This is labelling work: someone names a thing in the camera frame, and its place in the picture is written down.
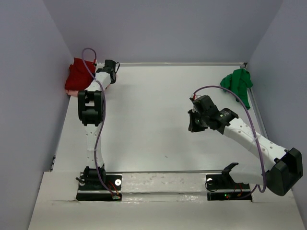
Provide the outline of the red t-shirt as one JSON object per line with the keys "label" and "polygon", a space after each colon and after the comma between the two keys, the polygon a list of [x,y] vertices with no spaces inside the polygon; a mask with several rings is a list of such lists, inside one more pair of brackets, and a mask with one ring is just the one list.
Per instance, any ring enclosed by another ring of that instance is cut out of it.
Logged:
{"label": "red t-shirt", "polygon": [[73,64],[69,66],[69,75],[65,82],[65,89],[68,91],[82,91],[93,81],[92,75],[88,72],[83,60],[74,58]]}

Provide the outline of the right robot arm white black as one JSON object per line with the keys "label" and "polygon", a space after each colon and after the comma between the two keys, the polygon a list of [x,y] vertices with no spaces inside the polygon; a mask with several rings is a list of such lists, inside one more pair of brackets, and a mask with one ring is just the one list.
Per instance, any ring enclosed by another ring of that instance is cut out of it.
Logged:
{"label": "right robot arm white black", "polygon": [[238,162],[229,164],[221,175],[224,187],[231,188],[237,183],[257,184],[278,196],[284,196],[303,177],[302,154],[299,150],[285,149],[253,131],[229,108],[219,110],[208,95],[194,96],[191,102],[193,108],[188,111],[190,132],[207,129],[217,131],[260,161],[251,167]]}

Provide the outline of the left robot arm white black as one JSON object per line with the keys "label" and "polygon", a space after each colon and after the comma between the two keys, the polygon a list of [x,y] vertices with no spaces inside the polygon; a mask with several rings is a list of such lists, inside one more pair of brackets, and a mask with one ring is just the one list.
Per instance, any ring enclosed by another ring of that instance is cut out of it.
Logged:
{"label": "left robot arm white black", "polygon": [[105,89],[116,82],[116,65],[111,59],[105,60],[102,68],[90,74],[94,77],[92,83],[77,94],[78,117],[85,129],[87,147],[87,164],[78,180],[84,185],[108,191],[100,136],[106,117]]}

